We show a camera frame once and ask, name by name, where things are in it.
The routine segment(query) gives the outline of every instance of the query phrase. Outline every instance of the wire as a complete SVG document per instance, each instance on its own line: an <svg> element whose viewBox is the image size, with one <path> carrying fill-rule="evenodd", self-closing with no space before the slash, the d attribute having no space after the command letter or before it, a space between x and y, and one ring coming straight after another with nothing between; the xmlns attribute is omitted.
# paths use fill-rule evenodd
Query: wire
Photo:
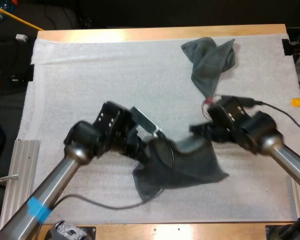
<svg viewBox="0 0 300 240"><path fill-rule="evenodd" d="M5 10L3 10L1 8L0 8L0 12L3 13L3 14L5 14L5 15L7 15L7 16L9 16L9 17L11 17L11 18L13 18L13 19L15 19L15 20L17 20L17 21L19 21L19 22L21 22L21 23L23 23L23 24L25 24L25 25L28 25L29 27L32 27L32 28L37 29L39 31L44 31L41 27L33 25L32 23L30 23L28 21L25 21L25 20L21 19L20 17L17 17L15 15L11 14L10 12L5 11Z"/></svg>
<svg viewBox="0 0 300 240"><path fill-rule="evenodd" d="M171 145L168 143L168 146L170 148L170 151L171 151L171 157L172 157L172 170L174 170L175 168L175 155L174 155L174 151L171 147ZM76 199L79 199L79 200L82 200L84 202L87 202L89 204L92 204L92 205L95 205L95 206L98 206L98 207L101 207L101 208L104 208L104 209L109 209L109 210L127 210L127 209L134 209L134 208L137 208L139 206L142 206L154 199L156 199L157 197L159 197L164 191L165 191L165 188L166 186L169 184L169 182L171 181L171 179L169 179L168 181L166 181L166 184L164 187L160 188L160 190L158 192L156 192L155 194L153 194L151 197L149 197L148 199L146 200L143 200L141 202L138 202L136 204L132 204L132 205L127 205L127 206L110 206L110 205L106 205L106 204L103 204L103 203L100 203L100 202L97 202L97 201L94 201L94 200L91 200L89 198L86 198L84 196L81 196L79 194L68 194L64 197L62 197L59 201L57 201L53 207L51 208L51 212L60 204L62 203L64 200L66 199L69 199L69 198L76 198ZM38 230L36 231L36 234L35 234L35 237L34 237L34 240L38 240L38 237L39 237L39 233L40 233L40 230L41 230L41 227L43 226L43 222L39 225L39 228Z"/></svg>
<svg viewBox="0 0 300 240"><path fill-rule="evenodd" d="M266 105L274 110L277 110L278 112L280 113L283 113L284 115L286 115L288 118L290 118L292 120L292 122L294 122L295 125L297 125L299 128L300 128L300 124L287 112L281 110L280 108L276 107L276 106L272 106L270 105L269 103L266 103L266 102L260 102L262 105Z"/></svg>
<svg viewBox="0 0 300 240"><path fill-rule="evenodd" d="M70 19L69 15L68 15L68 13L67 13L67 12L66 12L66 10L65 10L65 7L62 7L62 10L63 10L63 12L64 12L64 14L65 14L66 18L69 20L69 22L70 22L70 24L71 24L71 27L72 27L72 29L75 29L75 27L74 27L74 25L72 24L72 21L71 21L71 19Z"/></svg>
<svg viewBox="0 0 300 240"><path fill-rule="evenodd" d="M53 24L54 29L57 30L57 26L56 26L55 21L53 21L53 19L47 15L47 5L46 5L46 1L44 1L44 4L43 4L43 11L44 11L44 16L45 16L47 19L50 20L50 22Z"/></svg>

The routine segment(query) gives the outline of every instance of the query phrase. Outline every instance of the wooden board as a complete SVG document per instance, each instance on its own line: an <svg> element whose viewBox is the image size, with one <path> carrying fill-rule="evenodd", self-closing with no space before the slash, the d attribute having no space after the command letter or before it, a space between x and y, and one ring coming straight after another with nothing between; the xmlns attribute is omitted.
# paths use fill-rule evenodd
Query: wooden board
<svg viewBox="0 0 300 240"><path fill-rule="evenodd" d="M282 223L105 224L96 227L97 240L266 240L266 225ZM40 240L50 225L44 225Z"/></svg>
<svg viewBox="0 0 300 240"><path fill-rule="evenodd" d="M39 31L38 39L65 43L119 43L221 36L286 34L284 24L194 26L163 28ZM266 240L265 225L284 223L104 224L96 227L98 240ZM44 225L44 240L51 225Z"/></svg>
<svg viewBox="0 0 300 240"><path fill-rule="evenodd" d="M220 36L286 34L284 24L39 31L38 39L65 43L120 43Z"/></svg>

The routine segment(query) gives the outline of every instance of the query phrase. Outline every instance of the wooden table edge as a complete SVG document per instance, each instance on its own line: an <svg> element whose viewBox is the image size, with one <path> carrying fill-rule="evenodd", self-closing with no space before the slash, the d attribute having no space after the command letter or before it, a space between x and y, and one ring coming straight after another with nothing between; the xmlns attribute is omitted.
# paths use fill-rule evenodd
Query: wooden table edge
<svg viewBox="0 0 300 240"><path fill-rule="evenodd" d="M286 34L284 24L39 31L37 38L63 43L121 43L201 37Z"/></svg>

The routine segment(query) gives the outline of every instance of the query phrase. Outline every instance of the metal arm tube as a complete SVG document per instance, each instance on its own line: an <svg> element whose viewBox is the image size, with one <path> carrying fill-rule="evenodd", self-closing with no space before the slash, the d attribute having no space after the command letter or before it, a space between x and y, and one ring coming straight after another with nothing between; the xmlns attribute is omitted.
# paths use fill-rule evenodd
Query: metal arm tube
<svg viewBox="0 0 300 240"><path fill-rule="evenodd" d="M300 185L300 156L283 143L282 136L266 137L262 147L263 154L272 157Z"/></svg>
<svg viewBox="0 0 300 240"><path fill-rule="evenodd" d="M64 153L63 160L2 228L0 232L7 237L6 239L27 240L32 238L39 227L39 222L34 216L27 213L29 199L35 197L46 207L52 208L78 168L91 161L82 149L71 145L65 147Z"/></svg>

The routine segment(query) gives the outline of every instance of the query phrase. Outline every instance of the black cable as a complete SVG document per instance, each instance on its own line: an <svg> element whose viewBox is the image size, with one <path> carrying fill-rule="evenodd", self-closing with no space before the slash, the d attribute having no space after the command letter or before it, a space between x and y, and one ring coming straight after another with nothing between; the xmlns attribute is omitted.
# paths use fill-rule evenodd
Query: black cable
<svg viewBox="0 0 300 240"><path fill-rule="evenodd" d="M72 29L75 29L75 27L74 27L74 25L72 24L72 21L71 21L71 19L70 19L69 15L68 15L68 13L67 13L67 12L66 12L66 10L65 10L65 7L62 7L62 10L63 10L63 12L64 12L64 14L65 14L66 18L69 20L69 22L70 22L70 24L71 24L71 27L72 27Z"/></svg>
<svg viewBox="0 0 300 240"><path fill-rule="evenodd" d="M46 1L44 1L44 4L43 4L43 11L44 11L44 16L45 16L47 19L50 20L50 22L53 24L54 29L57 30L57 26L56 26L55 21L53 21L53 19L47 15L47 5L46 5Z"/></svg>
<svg viewBox="0 0 300 240"><path fill-rule="evenodd" d="M289 113L287 113L287 112L285 112L285 111L283 111L283 110L281 110L280 108L278 108L278 107L276 107L276 106L272 106L272 105L270 105L269 103L266 103L266 102L260 102L261 104L260 105L265 105L265 106L268 106L268 107L270 107L270 108L272 108L272 109L274 109L274 110L277 110L278 112L280 112L280 113L282 113L282 114L284 114L284 115L286 115L288 118L290 118L291 120L292 120L292 122L294 122L294 124L295 125L297 125L299 128L300 128L300 124L289 114Z"/></svg>
<svg viewBox="0 0 300 240"><path fill-rule="evenodd" d="M172 156L172 170L174 170L175 168L175 155L174 155L174 151L171 147L170 144L168 144L169 147L170 147L170 151L171 151L171 156ZM103 204L103 203L100 203L100 202L97 202L97 201L94 201L94 200L91 200L89 198L86 198L84 196L81 196L79 194L68 194L64 197L62 197L59 201L57 201L53 207L51 208L51 212L60 204L62 203L64 200L66 199L69 199L69 198L76 198L76 199L80 199L84 202L87 202L89 204L92 204L92 205L95 205L95 206L98 206L98 207L101 207L101 208L104 208L104 209L109 209L109 210L127 210L127 209L134 209L134 208L137 208L139 206L142 206L154 199L156 199L157 197L159 197L164 191L165 191L165 188L166 186L169 184L171 179L169 179L168 181L166 181L166 184L164 187L162 187L158 192L156 192L155 194L153 194L151 197L149 197L148 199L146 200L143 200L141 202L138 202L136 204L132 204L132 205L127 205L127 206L110 206L110 205L106 205L106 204ZM34 240L38 240L38 237L39 237L39 232L41 230L41 227L42 227L43 223L40 224L38 230L36 231L36 234L35 234L35 237L34 237Z"/></svg>

